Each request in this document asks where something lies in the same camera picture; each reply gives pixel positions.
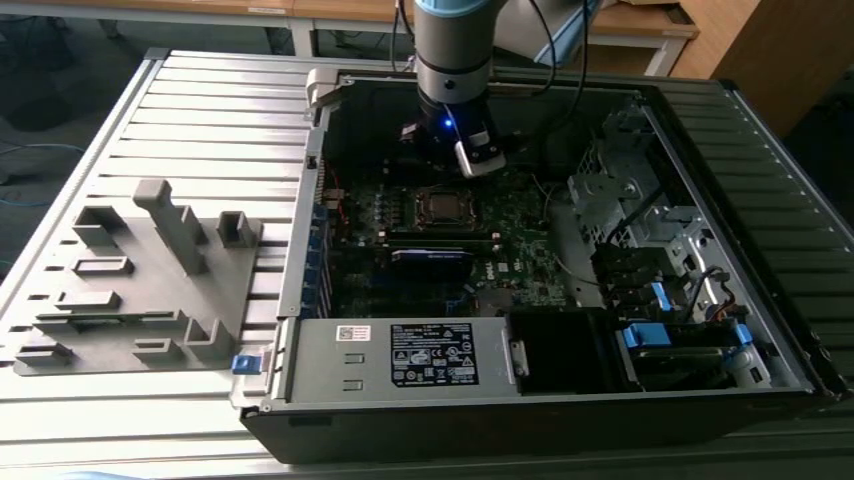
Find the white sticker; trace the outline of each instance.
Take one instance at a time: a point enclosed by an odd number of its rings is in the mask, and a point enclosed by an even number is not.
[[[664,30],[661,31],[665,37],[692,37],[693,32],[684,32],[681,30]]]
[[[338,342],[369,342],[369,325],[338,325],[334,332],[334,339]]]
[[[246,8],[249,13],[268,13],[270,15],[284,15],[284,8],[262,8],[262,7],[249,7]]]

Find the wire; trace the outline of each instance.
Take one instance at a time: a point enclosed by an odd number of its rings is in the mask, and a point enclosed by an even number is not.
[[[531,4],[531,8],[536,13],[536,18],[539,19],[539,23],[543,26],[543,30],[545,31],[545,36],[548,37],[548,53],[551,54],[551,70],[548,72],[548,80],[545,80],[545,85],[543,85],[543,88],[540,88],[531,94],[531,96],[536,97],[545,93],[551,89],[551,85],[555,83],[555,77],[557,75],[557,52],[555,50],[555,40],[553,38],[551,38],[551,30],[548,29],[548,23],[545,22],[543,11],[539,9],[539,5],[536,5],[536,0],[528,0],[528,3]]]
[[[376,50],[379,48],[379,44],[383,43],[383,40],[385,40],[385,37],[388,36],[387,33],[383,33],[379,38],[376,39],[376,43],[373,43],[373,50]]]
[[[397,22],[400,21],[400,2],[395,4],[395,22],[391,25],[391,43],[388,44],[388,61],[391,62],[391,71],[397,73],[397,64],[395,62],[395,40],[397,38]]]
[[[709,265],[708,268],[703,270],[703,273],[700,273],[696,282],[691,286],[688,302],[684,304],[684,316],[681,318],[681,321],[684,323],[691,320],[691,315],[693,314],[693,306],[696,305],[696,300],[699,299],[699,292],[703,289],[703,282],[715,272],[723,272],[723,269],[716,265]]]
[[[735,305],[735,294],[732,293],[732,290],[729,290],[729,288],[725,286],[725,281],[720,281],[720,290],[723,290],[723,293],[725,293],[727,299],[725,299],[725,302],[723,302],[723,304],[715,309],[713,313],[708,317],[708,320],[711,320],[712,322],[723,320],[724,318],[723,313],[725,313],[725,311],[732,307],[732,305]]]
[[[563,264],[563,262],[560,261],[560,258],[555,255],[555,262],[557,262],[557,265],[560,266],[560,268],[563,269],[563,271],[567,273],[567,275],[569,275],[569,277],[572,277],[575,280],[577,280],[581,283],[585,283],[588,285],[592,285],[595,287],[599,286],[599,284],[591,280],[587,280],[585,278],[579,277],[577,275],[575,275],[572,273],[572,270],[569,270],[569,268]]]
[[[545,218],[545,216],[548,215],[548,201],[551,200],[551,195],[555,193],[555,190],[559,186],[560,185],[555,185],[553,187],[551,187],[551,190],[548,190],[548,195],[545,195],[545,201],[543,202],[543,218]]]
[[[34,203],[21,203],[21,202],[12,202],[9,200],[2,200],[0,199],[0,205],[8,205],[9,207],[44,207],[46,205],[50,205],[53,202],[34,202]]]
[[[82,154],[85,153],[85,150],[74,145],[65,145],[64,143],[32,143],[29,145],[17,145],[12,148],[8,148],[5,150],[2,150],[0,152],[0,156],[6,155],[12,152],[17,152],[18,150],[24,150],[26,148],[56,148],[56,149],[65,149],[65,150],[73,150],[74,152]]]
[[[589,12],[587,11],[587,0],[581,2],[581,20],[583,20],[583,38],[581,38],[581,76],[577,79],[577,90],[575,90],[575,97],[572,98],[572,103],[569,104],[569,109],[565,111],[565,114],[557,117],[552,123],[552,127],[545,129],[545,133],[543,135],[543,140],[548,138],[553,132],[560,130],[564,127],[567,122],[572,120],[575,116],[575,111],[577,110],[577,105],[581,100],[581,94],[584,93],[584,84],[587,83],[587,46],[589,44],[589,26],[587,25],[589,20]]]
[[[400,18],[403,19],[403,28],[405,29],[405,33],[415,43],[415,32],[412,32],[412,26],[409,25],[409,19],[405,17],[405,0],[396,1],[397,8],[400,9]]]
[[[628,215],[625,215],[625,218],[619,221],[619,223],[613,227],[613,230],[611,230],[611,233],[608,233],[607,237],[604,237],[605,244],[611,243],[611,240],[613,240],[613,237],[623,230],[623,228],[631,225],[631,222],[633,222],[640,214],[648,210],[648,208],[655,203],[655,200],[657,200],[657,197],[660,197],[663,193],[664,187],[663,185],[659,185],[655,191],[649,193],[649,196],[643,199],[643,201],[637,205],[637,208],[635,208],[633,211]]]
[[[533,179],[533,183],[536,184],[536,188],[539,188],[539,191],[541,192],[541,194],[548,196],[548,194],[545,193],[545,190],[543,189],[543,186],[539,184],[539,180],[536,180],[536,175],[531,174],[531,178]]]
[[[8,140],[0,138],[0,143],[5,143],[6,145],[13,145],[16,147],[22,147],[24,145],[20,143],[9,142]]]

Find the power supply label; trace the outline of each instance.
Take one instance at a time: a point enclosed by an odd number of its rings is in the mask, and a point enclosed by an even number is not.
[[[391,382],[397,387],[477,385],[471,323],[392,325]]]

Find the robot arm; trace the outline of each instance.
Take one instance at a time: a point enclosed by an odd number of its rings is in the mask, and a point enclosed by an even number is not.
[[[601,0],[584,1],[593,11]],[[553,23],[557,58],[564,58],[580,38],[581,0],[539,3],[548,4],[540,9]],[[463,175],[472,178],[507,164],[487,107],[496,40],[499,46],[537,61],[551,58],[543,54],[551,43],[540,23],[531,21],[529,0],[509,0],[505,8],[507,0],[415,0],[415,4],[419,128],[429,143],[452,152]]]
[[[460,171],[476,177],[507,161],[487,108],[497,13],[505,0],[416,0],[420,128],[452,146]]]

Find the circuit board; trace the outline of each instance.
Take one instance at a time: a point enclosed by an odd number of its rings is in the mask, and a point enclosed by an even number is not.
[[[336,317],[492,316],[567,305],[544,197],[529,174],[505,169],[443,182],[429,174],[395,176],[387,165],[380,175],[340,171],[332,179],[340,188],[324,194],[337,213]],[[395,267],[400,255],[417,257],[404,272]]]

